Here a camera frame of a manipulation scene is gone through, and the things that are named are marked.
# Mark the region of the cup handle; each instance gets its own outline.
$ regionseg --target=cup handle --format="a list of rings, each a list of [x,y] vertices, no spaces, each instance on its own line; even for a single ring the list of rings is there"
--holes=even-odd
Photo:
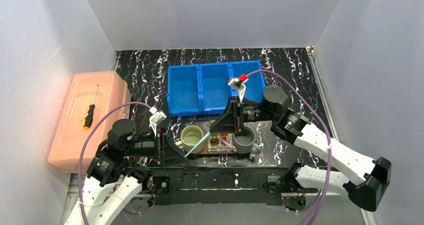
[[[262,147],[257,144],[258,140],[254,141],[252,144],[251,152],[254,154],[260,154],[262,152]]]

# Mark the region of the black marble table surface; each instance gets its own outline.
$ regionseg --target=black marble table surface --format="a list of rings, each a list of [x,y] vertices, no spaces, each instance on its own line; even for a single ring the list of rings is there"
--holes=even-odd
[[[329,126],[321,96],[315,81],[311,63],[305,48],[229,48],[229,49],[176,49],[176,50],[128,50],[118,53],[117,73],[128,83],[132,101],[140,101],[155,106],[169,114],[167,105],[168,66],[206,64],[260,60],[263,69],[282,75],[305,98],[312,108]],[[308,108],[277,78],[264,73],[267,85],[280,85],[291,96],[292,109],[302,113],[312,123],[318,124]],[[144,107],[132,106],[130,119],[135,122],[138,134],[149,131],[150,114]],[[207,131],[210,120],[217,115],[168,117],[162,126],[168,135],[178,141],[180,133],[188,125],[197,125]],[[196,167],[284,167],[295,162],[309,166],[325,166],[326,163],[307,150],[277,138],[271,131],[271,122],[248,124],[262,147],[262,153],[228,155],[191,155],[189,166]],[[151,157],[136,157],[134,162],[156,167]]]

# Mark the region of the white wall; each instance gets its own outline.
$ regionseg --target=white wall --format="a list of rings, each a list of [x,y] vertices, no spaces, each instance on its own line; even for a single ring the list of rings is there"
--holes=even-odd
[[[378,224],[423,224],[424,0],[339,0],[315,54],[342,142],[392,162]]]
[[[1,224],[58,225],[69,175],[48,164],[71,79],[115,51],[87,0],[0,0]]]
[[[337,0],[88,0],[117,51],[314,45]]]

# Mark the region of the blue plastic bin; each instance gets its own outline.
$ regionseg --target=blue plastic bin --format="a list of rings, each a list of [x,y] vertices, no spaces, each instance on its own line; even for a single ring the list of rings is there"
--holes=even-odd
[[[262,69],[261,63],[258,60],[230,62],[229,66],[235,78],[240,77],[242,74],[247,75],[250,72]],[[264,75],[262,72],[251,75],[245,85],[246,92],[244,97],[248,100],[260,103],[265,90]],[[232,94],[233,96],[237,96],[236,91],[233,91]]]
[[[261,69],[259,61],[170,66],[167,97],[169,115],[223,113],[228,99],[237,96],[237,92],[228,85],[228,80],[258,69]],[[262,73],[249,77],[246,87],[244,97],[260,103],[265,89]]]
[[[168,68],[168,108],[171,116],[200,114],[202,92],[198,65],[170,66]]]
[[[232,89],[228,80],[232,77],[227,62],[200,65],[200,90],[203,91],[204,114],[224,112]]]

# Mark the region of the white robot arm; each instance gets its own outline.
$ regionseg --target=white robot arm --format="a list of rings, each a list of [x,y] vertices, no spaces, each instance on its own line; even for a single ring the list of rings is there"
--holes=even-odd
[[[90,224],[94,222],[98,211],[114,186],[115,182],[100,186],[100,181],[93,176],[85,178],[82,197],[85,214]],[[80,202],[75,203],[65,225],[84,225]]]
[[[149,110],[149,127],[154,129],[167,116],[163,111],[152,107]],[[151,177],[150,170],[141,165],[134,166],[123,180],[123,184],[105,202],[109,192],[113,189],[119,177],[125,174],[128,168],[126,153],[135,142],[135,125],[129,119],[116,121],[107,134],[90,163],[87,176],[82,188],[83,203],[77,202],[65,225],[84,225],[81,205],[89,224],[111,224],[119,212],[136,194],[142,190],[142,182]]]
[[[228,84],[237,92],[246,90],[246,75],[231,78]],[[240,96],[231,97],[224,113],[210,126],[210,133],[239,133],[244,123],[272,121],[270,130],[280,139],[303,148],[328,162],[327,136],[309,119],[290,109],[291,98],[277,85],[267,86],[260,103]],[[384,157],[373,159],[362,155],[331,138],[331,165],[339,171],[331,171],[328,191],[347,194],[358,207],[374,212],[386,188],[390,184],[390,161]],[[322,189],[326,171],[295,163],[289,172],[276,182],[267,184],[274,191],[284,187],[292,192],[301,188]]]
[[[142,191],[142,183],[151,177],[150,170],[136,164],[118,189],[101,206],[93,225],[110,225],[130,200]]]

